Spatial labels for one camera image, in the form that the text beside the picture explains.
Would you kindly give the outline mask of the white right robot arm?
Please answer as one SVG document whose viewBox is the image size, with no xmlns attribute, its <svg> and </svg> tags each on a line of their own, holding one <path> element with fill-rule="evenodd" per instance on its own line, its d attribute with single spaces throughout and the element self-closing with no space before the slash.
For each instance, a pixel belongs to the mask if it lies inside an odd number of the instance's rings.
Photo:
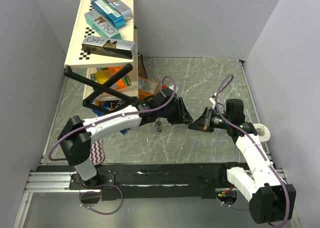
<svg viewBox="0 0 320 228">
<path fill-rule="evenodd" d="M 254 125 L 245 121 L 244 104 L 240 99 L 228 99 L 225 111 L 206 107 L 202 115 L 190 124 L 189 129 L 212 133 L 216 128 L 227 131 L 244 156 L 250 174 L 231 162 L 222 166 L 218 175 L 224 187 L 234 185 L 248 201 L 249 212 L 257 224 L 280 223 L 291 219 L 296 189 L 286 184 L 276 173 L 266 155 Z"/>
</svg>

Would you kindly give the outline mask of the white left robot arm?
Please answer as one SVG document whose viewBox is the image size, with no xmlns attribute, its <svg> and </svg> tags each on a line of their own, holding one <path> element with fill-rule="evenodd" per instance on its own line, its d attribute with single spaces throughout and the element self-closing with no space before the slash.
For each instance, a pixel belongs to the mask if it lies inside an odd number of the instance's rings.
<svg viewBox="0 0 320 228">
<path fill-rule="evenodd" d="M 90 159 L 91 145 L 109 134 L 154 123 L 158 118 L 165 118 L 171 125 L 189 124 L 193 121 L 182 98 L 172 89 L 164 88 L 155 96 L 137 100 L 98 118 L 70 118 L 57 143 L 62 148 L 69 166 L 80 175 L 81 183 L 92 189 L 98 185 L 99 176 Z"/>
</svg>

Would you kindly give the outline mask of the small padlock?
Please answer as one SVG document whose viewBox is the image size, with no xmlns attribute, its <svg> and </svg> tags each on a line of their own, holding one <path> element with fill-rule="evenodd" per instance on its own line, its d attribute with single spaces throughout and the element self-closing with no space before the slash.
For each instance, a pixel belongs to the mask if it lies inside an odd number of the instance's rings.
<svg viewBox="0 0 320 228">
<path fill-rule="evenodd" d="M 157 131 L 158 131 L 158 132 L 162 132 L 162 130 L 163 130 L 162 122 L 161 122 L 160 120 L 157 120 L 157 121 L 155 122 L 155 125 L 156 125 Z"/>
</svg>

